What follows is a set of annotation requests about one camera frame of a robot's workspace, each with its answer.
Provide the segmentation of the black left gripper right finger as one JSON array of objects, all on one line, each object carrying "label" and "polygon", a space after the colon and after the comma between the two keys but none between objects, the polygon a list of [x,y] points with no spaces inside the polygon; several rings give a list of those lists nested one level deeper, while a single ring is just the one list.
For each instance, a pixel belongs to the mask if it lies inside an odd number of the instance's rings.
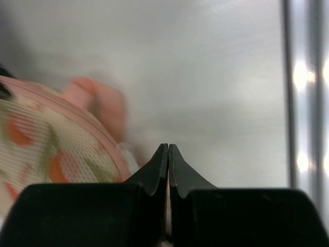
[{"label": "black left gripper right finger", "polygon": [[328,246],[308,196],[287,188],[217,188],[169,146],[174,246]]}]

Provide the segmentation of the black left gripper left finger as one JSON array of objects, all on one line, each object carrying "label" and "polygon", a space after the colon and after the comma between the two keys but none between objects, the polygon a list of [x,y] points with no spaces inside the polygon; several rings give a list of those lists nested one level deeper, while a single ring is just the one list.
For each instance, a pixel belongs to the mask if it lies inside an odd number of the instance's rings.
[{"label": "black left gripper left finger", "polygon": [[168,145],[123,183],[34,184],[1,228],[1,246],[161,246]]}]

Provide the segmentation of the floral mesh bra laundry bag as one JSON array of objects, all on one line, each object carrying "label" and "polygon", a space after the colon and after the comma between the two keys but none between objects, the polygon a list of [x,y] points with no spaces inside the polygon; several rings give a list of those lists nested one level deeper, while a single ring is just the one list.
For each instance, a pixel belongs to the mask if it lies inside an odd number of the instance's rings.
[{"label": "floral mesh bra laundry bag", "polygon": [[79,77],[63,92],[1,77],[1,218],[39,183],[123,182],[139,166],[124,139],[125,100]]}]

